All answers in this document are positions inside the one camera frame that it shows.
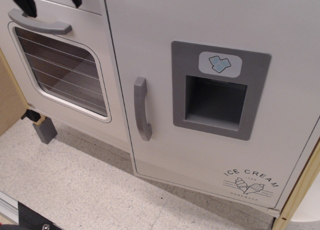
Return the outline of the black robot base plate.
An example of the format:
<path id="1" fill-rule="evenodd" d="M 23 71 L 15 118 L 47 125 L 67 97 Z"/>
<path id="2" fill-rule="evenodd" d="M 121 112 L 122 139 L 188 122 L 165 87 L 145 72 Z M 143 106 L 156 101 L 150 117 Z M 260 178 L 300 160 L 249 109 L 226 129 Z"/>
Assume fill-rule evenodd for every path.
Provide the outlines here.
<path id="1" fill-rule="evenodd" d="M 18 225 L 2 224 L 0 230 L 62 230 L 62 228 L 18 202 Z"/>

